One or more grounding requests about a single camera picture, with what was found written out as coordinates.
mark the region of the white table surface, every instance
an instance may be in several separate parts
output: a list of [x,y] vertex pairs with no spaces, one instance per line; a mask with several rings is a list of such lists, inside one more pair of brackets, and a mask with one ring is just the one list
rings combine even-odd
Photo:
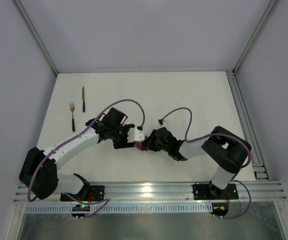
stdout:
[[[44,149],[73,134],[69,102],[75,105],[78,130],[121,99],[134,99],[142,105],[147,136],[159,127],[158,119],[165,114],[188,107],[193,112],[188,139],[205,135],[218,125],[243,137],[225,72],[62,73],[57,77],[37,147]],[[126,123],[141,124],[142,113],[134,103],[123,102],[115,107],[128,115]],[[166,119],[168,129],[178,139],[184,138],[189,116],[181,110]],[[177,162],[162,151],[116,150],[107,140],[79,153],[59,172],[78,173],[92,182],[203,182],[211,180],[217,167],[207,155]],[[236,179],[254,181],[252,166],[244,168]]]

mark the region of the knife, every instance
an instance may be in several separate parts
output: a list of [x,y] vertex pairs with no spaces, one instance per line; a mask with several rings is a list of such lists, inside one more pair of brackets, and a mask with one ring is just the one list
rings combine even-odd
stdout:
[[84,93],[84,86],[82,88],[82,100],[83,100],[83,113],[85,113],[85,93]]

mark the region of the metal bracket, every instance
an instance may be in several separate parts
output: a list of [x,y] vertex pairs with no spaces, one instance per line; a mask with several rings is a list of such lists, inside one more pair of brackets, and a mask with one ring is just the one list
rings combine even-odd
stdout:
[[[104,199],[105,186],[103,185],[90,185],[89,195],[84,199],[79,199],[82,202],[98,202]],[[61,202],[72,202],[72,200],[64,193],[60,195]]]
[[237,187],[234,183],[230,183],[226,187],[227,195],[223,198],[215,199],[211,193],[208,184],[194,184],[193,186],[193,196],[194,200],[225,200],[229,198],[230,200],[237,200],[239,199],[239,194]]

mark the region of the gold fork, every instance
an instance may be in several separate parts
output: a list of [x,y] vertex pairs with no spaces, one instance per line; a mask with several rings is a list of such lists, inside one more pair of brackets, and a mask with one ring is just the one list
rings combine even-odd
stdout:
[[69,103],[69,109],[72,112],[72,131],[75,132],[75,122],[74,122],[74,115],[73,115],[75,107],[74,107],[74,103],[73,102]]

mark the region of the purple cable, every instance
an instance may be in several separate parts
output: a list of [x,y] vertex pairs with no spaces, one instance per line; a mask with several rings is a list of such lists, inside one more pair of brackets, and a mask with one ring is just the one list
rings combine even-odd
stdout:
[[188,123],[188,126],[187,126],[187,129],[186,129],[186,132],[185,132],[185,141],[187,142],[188,141],[188,133],[189,133],[189,130],[190,130],[190,127],[191,127],[191,123],[192,123],[192,119],[193,119],[193,113],[191,111],[191,109],[189,109],[188,107],[179,107],[179,108],[176,108],[174,109],[173,111],[170,111],[168,114],[166,114],[164,117],[162,117],[162,121],[167,117],[169,116],[170,114],[178,111],[178,110],[187,110],[189,111],[189,114],[190,114],[190,118],[189,118],[189,123]]
[[241,181],[239,181],[239,180],[232,180],[232,182],[237,182],[237,183],[241,184],[241,185],[245,188],[245,190],[246,190],[246,192],[247,192],[247,194],[248,194],[249,202],[248,202],[248,206],[247,206],[247,208],[245,209],[245,211],[242,212],[240,215],[237,215],[237,216],[224,216],[224,217],[222,217],[222,219],[226,219],[226,220],[234,220],[234,219],[238,219],[238,218],[243,217],[245,214],[248,213],[248,211],[251,209],[251,206],[252,206],[251,193],[250,193],[250,190],[246,187],[246,185],[245,185],[244,183],[242,183]]
[[231,135],[228,135],[228,134],[224,134],[224,133],[210,133],[210,134],[207,134],[205,136],[201,136],[201,137],[198,137],[198,138],[195,138],[195,139],[192,139],[192,140],[188,140],[188,133],[189,133],[189,130],[190,130],[190,127],[191,127],[191,124],[192,124],[192,120],[193,120],[193,114],[192,114],[192,111],[191,109],[189,109],[188,107],[179,107],[179,108],[176,108],[172,111],[170,111],[168,114],[166,114],[161,120],[163,121],[167,116],[169,116],[170,114],[178,111],[178,110],[187,110],[189,111],[189,114],[190,114],[190,118],[189,118],[189,122],[188,122],[188,126],[187,126],[187,129],[186,129],[186,132],[185,132],[185,141],[188,142],[188,143],[193,143],[195,141],[199,141],[199,140],[202,140],[202,139],[205,139],[205,138],[208,138],[208,137],[211,137],[211,136],[219,136],[219,137],[226,137],[226,138],[229,138],[229,139],[233,139],[235,140],[236,142],[238,142],[239,144],[241,144],[246,152],[247,152],[247,162],[242,166],[242,168],[245,168],[247,167],[250,163],[251,163],[251,160],[252,160],[252,154],[249,150],[249,148],[241,141],[239,140],[238,138],[234,137],[234,136],[231,136]]
[[116,102],[113,102],[112,104],[110,104],[110,105],[107,106],[106,108],[104,108],[104,110],[100,112],[100,114],[90,123],[89,126],[87,126],[87,127],[86,127],[83,131],[81,131],[79,134],[77,134],[77,135],[71,137],[70,139],[62,142],[62,143],[61,143],[60,145],[58,145],[54,150],[50,151],[50,153],[49,153],[48,155],[46,155],[46,156],[42,159],[42,161],[38,164],[37,168],[35,169],[35,171],[34,171],[34,173],[33,173],[32,178],[31,178],[31,180],[30,180],[30,183],[29,183],[29,185],[28,185],[27,200],[28,200],[30,203],[31,203],[31,202],[34,202],[34,201],[37,199],[36,196],[35,196],[33,199],[31,199],[31,192],[32,192],[32,187],[33,187],[33,183],[34,183],[34,181],[35,181],[35,178],[36,178],[36,176],[37,176],[40,168],[41,168],[42,165],[44,164],[44,162],[45,162],[53,153],[55,153],[57,150],[59,150],[61,147],[63,147],[64,145],[70,143],[70,142],[73,141],[74,139],[77,139],[77,138],[79,138],[81,135],[83,135],[88,129],[90,129],[90,128],[92,127],[92,125],[93,125],[97,120],[100,119],[100,117],[104,114],[104,112],[105,112],[106,110],[108,110],[109,108],[113,107],[114,105],[119,104],[119,103],[122,103],[122,102],[132,102],[132,103],[135,103],[136,105],[139,106],[139,108],[140,108],[140,110],[141,110],[141,112],[142,112],[142,114],[143,114],[143,121],[142,121],[140,127],[143,127],[143,125],[144,125],[144,123],[145,123],[145,112],[144,112],[144,109],[143,109],[143,107],[142,107],[137,101],[135,101],[135,100],[133,100],[133,99],[128,99],[128,98],[127,98],[127,99],[118,100],[118,101],[116,101]]

